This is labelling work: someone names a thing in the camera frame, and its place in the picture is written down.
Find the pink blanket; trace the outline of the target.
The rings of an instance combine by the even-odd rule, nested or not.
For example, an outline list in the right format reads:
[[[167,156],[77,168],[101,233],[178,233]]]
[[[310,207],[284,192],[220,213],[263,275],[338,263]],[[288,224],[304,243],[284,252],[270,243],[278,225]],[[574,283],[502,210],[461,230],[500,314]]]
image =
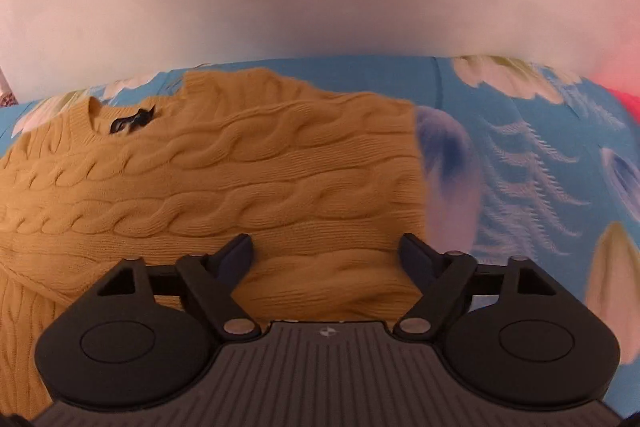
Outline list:
[[[610,92],[626,110],[632,120],[640,122],[639,76],[623,72],[602,72],[597,75],[596,83]]]

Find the mustard cable-knit cardigan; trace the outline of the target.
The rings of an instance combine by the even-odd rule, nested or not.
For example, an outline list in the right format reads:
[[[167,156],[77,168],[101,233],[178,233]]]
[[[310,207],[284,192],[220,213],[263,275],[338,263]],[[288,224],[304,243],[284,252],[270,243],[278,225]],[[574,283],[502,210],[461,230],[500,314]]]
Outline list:
[[[134,108],[86,98],[1,161],[1,410],[49,397],[32,351],[124,258],[170,265],[235,235],[255,245],[234,299],[255,320],[391,322],[416,301],[396,247],[424,228],[412,104],[267,69],[189,72]]]

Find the blue floral bed sheet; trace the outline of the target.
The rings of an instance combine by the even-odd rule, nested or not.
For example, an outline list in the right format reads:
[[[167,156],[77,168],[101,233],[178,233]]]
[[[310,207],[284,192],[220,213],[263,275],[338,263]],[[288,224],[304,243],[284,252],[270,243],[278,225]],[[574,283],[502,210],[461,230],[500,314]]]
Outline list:
[[[161,72],[1,112],[12,144],[86,98],[133,107],[111,132],[144,126],[142,102],[176,94],[189,72],[267,69],[341,93],[412,104],[425,187],[419,236],[488,265],[534,260],[614,333],[620,366],[606,394],[639,407],[639,125],[595,83],[498,57],[346,57]]]

